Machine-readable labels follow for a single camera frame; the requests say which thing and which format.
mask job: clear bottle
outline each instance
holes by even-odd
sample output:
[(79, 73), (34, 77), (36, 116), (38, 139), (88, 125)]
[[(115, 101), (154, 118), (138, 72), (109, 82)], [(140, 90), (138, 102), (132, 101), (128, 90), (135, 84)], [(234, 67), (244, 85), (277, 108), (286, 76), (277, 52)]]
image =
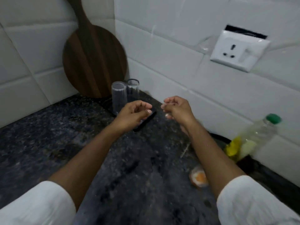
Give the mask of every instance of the clear bottle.
[(252, 154), (272, 139), (277, 133), (276, 124), (280, 122), (276, 114), (268, 114), (263, 120), (254, 122), (225, 147), (226, 155), (237, 162)]

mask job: person's left hand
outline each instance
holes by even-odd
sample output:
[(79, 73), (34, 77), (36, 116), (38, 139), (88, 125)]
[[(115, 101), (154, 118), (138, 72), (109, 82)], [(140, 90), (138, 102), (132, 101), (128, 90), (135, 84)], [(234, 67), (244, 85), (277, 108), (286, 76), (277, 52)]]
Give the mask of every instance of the person's left hand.
[(151, 108), (151, 104), (141, 100), (127, 103), (111, 125), (116, 131), (124, 134), (137, 127), (142, 119), (150, 116), (152, 113)]

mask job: person's left arm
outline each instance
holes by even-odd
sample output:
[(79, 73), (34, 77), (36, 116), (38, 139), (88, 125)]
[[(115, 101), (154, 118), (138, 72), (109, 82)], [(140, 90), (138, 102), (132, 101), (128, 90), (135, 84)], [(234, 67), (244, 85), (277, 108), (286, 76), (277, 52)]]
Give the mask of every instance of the person's left arm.
[(140, 100), (126, 104), (109, 126), (48, 181), (1, 209), (0, 220), (7, 224), (71, 224), (111, 144), (147, 118), (151, 108)]

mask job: cutting board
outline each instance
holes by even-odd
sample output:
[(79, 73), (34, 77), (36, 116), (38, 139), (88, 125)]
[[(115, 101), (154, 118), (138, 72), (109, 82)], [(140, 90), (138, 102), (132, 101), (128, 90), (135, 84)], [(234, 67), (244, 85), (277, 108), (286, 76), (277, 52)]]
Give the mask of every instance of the cutting board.
[(127, 71), (125, 51), (108, 30), (92, 25), (81, 0), (67, 0), (79, 28), (66, 41), (63, 66), (69, 82), (83, 95), (104, 98), (111, 95), (111, 84), (123, 81)]

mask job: white sleeve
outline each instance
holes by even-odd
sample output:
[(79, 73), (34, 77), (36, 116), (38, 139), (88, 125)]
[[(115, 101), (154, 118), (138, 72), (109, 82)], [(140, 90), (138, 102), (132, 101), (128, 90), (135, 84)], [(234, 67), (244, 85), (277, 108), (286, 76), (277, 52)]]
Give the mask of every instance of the white sleeve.
[(217, 199), (222, 225), (295, 225), (300, 217), (249, 176), (229, 182)]
[(69, 225), (74, 202), (60, 185), (43, 181), (0, 210), (2, 225)]

